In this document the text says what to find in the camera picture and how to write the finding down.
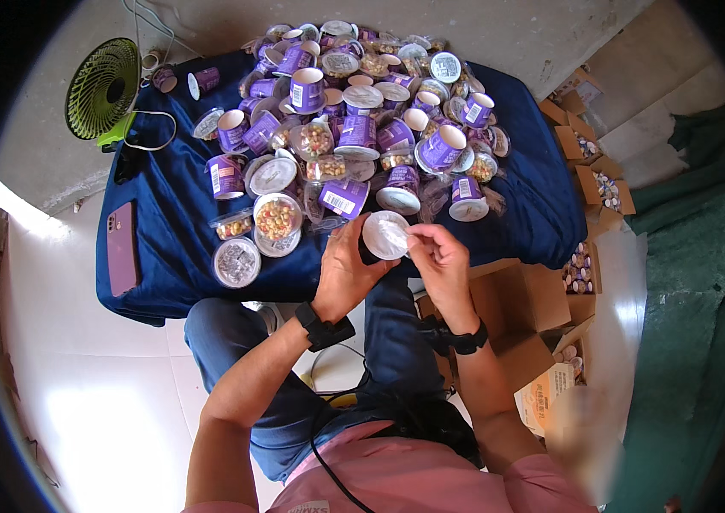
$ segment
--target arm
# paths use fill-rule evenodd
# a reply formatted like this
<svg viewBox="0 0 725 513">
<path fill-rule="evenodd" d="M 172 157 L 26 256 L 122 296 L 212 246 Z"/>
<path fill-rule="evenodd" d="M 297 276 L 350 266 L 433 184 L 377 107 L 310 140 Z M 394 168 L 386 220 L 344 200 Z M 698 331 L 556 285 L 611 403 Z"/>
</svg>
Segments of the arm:
<svg viewBox="0 0 725 513">
<path fill-rule="evenodd" d="M 359 255 L 361 216 L 334 230 L 322 256 L 322 272 L 311 303 L 323 321 L 336 323 L 365 299 L 398 260 L 367 266 Z M 254 423 L 265 413 L 292 367 L 310 346 L 308 333 L 290 319 L 237 361 L 219 379 L 203 406 L 188 465 L 186 507 L 211 501 L 257 508 L 248 444 Z"/>
<path fill-rule="evenodd" d="M 480 319 L 468 286 L 468 249 L 439 225 L 409 227 L 408 247 L 426 290 L 456 335 L 476 333 Z M 486 345 L 474 354 L 457 354 L 462 402 L 468 408 L 482 460 L 495 474 L 502 474 L 522 457 L 543 453 L 544 448 L 521 422 L 513 390 L 504 371 Z"/>
</svg>

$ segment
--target right hand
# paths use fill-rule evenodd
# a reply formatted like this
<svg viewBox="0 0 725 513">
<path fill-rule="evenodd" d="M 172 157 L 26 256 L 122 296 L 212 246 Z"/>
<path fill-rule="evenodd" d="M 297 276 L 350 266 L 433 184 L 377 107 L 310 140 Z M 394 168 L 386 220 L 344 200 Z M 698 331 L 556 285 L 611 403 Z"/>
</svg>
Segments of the right hand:
<svg viewBox="0 0 725 513">
<path fill-rule="evenodd" d="M 456 335 L 476 333 L 480 320 L 471 302 L 468 248 L 438 224 L 417 224 L 406 231 L 411 260 L 451 332 Z"/>
</svg>

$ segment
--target pink shirt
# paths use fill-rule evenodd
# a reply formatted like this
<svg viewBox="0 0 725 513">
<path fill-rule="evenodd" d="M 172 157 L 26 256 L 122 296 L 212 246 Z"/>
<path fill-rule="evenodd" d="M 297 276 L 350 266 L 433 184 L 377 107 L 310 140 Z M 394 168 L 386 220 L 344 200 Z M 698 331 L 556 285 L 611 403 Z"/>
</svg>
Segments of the pink shirt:
<svg viewBox="0 0 725 513">
<path fill-rule="evenodd" d="M 574 511 L 595 513 L 549 456 L 524 457 L 504 475 L 475 469 L 448 446 L 401 437 L 365 438 L 390 421 L 350 427 L 320 455 L 354 496 L 387 511 Z M 236 502 L 206 502 L 183 513 L 249 513 Z M 268 513 L 359 513 L 311 454 L 288 479 Z"/>
</svg>

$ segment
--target green fan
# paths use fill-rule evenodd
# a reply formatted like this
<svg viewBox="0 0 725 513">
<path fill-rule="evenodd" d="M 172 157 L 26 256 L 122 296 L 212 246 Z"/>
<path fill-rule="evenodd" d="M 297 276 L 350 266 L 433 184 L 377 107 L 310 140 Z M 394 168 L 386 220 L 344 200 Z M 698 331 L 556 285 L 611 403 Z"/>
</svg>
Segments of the green fan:
<svg viewBox="0 0 725 513">
<path fill-rule="evenodd" d="M 66 124 L 80 139 L 98 139 L 104 151 L 123 139 L 134 121 L 128 111 L 140 87 L 140 53 L 129 38 L 101 44 L 80 64 L 66 96 Z"/>
</svg>

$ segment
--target left hand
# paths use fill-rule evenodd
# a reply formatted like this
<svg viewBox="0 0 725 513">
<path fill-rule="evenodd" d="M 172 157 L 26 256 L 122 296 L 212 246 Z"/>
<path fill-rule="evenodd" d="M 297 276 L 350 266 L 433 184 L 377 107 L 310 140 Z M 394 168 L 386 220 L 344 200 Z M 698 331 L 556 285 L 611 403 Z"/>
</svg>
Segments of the left hand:
<svg viewBox="0 0 725 513">
<path fill-rule="evenodd" d="M 381 260 L 371 265 L 362 263 L 359 239 L 365 213 L 342 228 L 331 232 L 322 254 L 322 272 L 316 296 L 311 302 L 323 322 L 337 323 L 362 302 L 376 282 L 395 268 L 399 260 Z"/>
</svg>

